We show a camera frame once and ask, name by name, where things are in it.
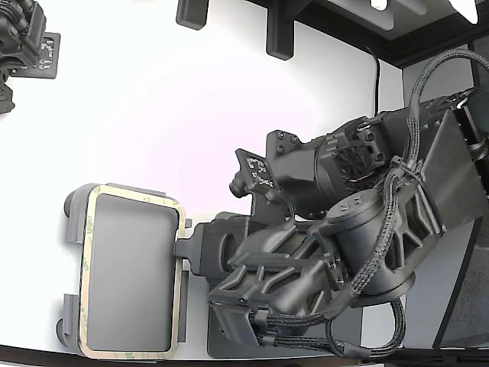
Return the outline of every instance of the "gray screen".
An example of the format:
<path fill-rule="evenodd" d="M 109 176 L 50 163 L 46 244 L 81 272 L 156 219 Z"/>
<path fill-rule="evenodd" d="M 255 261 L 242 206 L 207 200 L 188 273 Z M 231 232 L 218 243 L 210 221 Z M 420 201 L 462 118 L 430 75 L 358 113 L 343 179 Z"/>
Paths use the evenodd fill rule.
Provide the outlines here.
<path fill-rule="evenodd" d="M 98 197 L 89 286 L 90 349 L 170 349 L 177 226 L 174 209 Z"/>

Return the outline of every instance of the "power cord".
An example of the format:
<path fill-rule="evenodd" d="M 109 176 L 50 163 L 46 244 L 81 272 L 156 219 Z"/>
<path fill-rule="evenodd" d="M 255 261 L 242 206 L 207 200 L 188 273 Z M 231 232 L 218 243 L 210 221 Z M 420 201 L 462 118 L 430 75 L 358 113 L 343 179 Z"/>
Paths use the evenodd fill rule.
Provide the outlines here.
<path fill-rule="evenodd" d="M 375 65 L 376 65 L 376 71 L 375 71 L 375 95 L 374 95 L 374 117 L 379 114 L 379 84 L 381 82 L 381 62 L 379 61 L 379 58 L 375 54 L 375 52 L 372 51 L 369 46 L 364 45 L 365 50 L 368 51 L 370 55 L 375 60 Z"/>

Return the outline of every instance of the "black robotic arm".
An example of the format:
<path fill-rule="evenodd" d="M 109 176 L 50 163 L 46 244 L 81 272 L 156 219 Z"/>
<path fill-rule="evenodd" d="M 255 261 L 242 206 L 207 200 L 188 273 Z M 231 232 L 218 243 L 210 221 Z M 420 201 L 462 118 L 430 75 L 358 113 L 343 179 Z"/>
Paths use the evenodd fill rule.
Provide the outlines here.
<path fill-rule="evenodd" d="M 489 209 L 489 92 L 419 103 L 435 68 L 456 57 L 489 70 L 471 51 L 447 51 L 421 73 L 409 108 L 356 119 L 308 143 L 271 132 L 266 158 L 237 150 L 241 170 L 230 188 L 253 195 L 251 215 L 200 223 L 175 247 L 194 274 L 222 280 L 209 302 L 229 339 L 361 359 L 402 343 L 399 297 L 416 267 L 445 233 Z M 347 307 L 385 303 L 396 320 L 388 344 L 335 340 L 332 323 Z M 325 338 L 303 336 L 321 323 Z"/>

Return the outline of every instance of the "bracket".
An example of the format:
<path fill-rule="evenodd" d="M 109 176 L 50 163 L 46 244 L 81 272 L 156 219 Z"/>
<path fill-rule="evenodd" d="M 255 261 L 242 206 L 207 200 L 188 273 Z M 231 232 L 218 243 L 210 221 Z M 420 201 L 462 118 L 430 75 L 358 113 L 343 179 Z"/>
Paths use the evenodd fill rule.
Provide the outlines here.
<path fill-rule="evenodd" d="M 281 60 L 293 56 L 294 20 L 311 0 L 272 0 L 268 6 L 267 54 Z"/>
<path fill-rule="evenodd" d="M 271 0 L 267 11 L 267 54 L 281 60 L 293 56 L 294 20 L 312 0 Z M 207 22 L 209 0 L 179 0 L 176 22 L 200 30 Z"/>
<path fill-rule="evenodd" d="M 184 27 L 201 30 L 207 23 L 209 0 L 178 0 L 176 22 Z"/>

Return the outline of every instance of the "white table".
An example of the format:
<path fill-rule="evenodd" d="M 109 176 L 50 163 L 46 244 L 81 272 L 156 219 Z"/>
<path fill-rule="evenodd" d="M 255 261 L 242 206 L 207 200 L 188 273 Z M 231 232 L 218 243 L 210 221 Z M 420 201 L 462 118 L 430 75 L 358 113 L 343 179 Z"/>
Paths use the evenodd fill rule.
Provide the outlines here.
<path fill-rule="evenodd" d="M 78 291 L 80 247 L 66 244 L 63 214 L 72 190 L 166 191 L 194 223 L 249 213 L 250 199 L 228 190 L 236 148 L 264 155 L 276 128 L 307 141 L 371 114 L 367 54 L 298 24 L 296 56 L 284 63 L 264 52 L 264 9 L 211 0 L 195 32 L 176 25 L 176 4 L 41 0 L 47 30 L 62 34 L 58 77 L 10 79 L 17 108 L 0 117 L 0 345 L 66 352 L 54 327 L 63 294 Z M 402 105 L 401 71 L 383 64 L 381 107 Z M 197 327 L 174 358 L 207 359 L 206 281 L 192 277 L 189 288 Z M 366 323 L 384 317 L 369 312 Z M 367 345 L 390 338 L 385 320 L 386 333 L 364 334 Z"/>

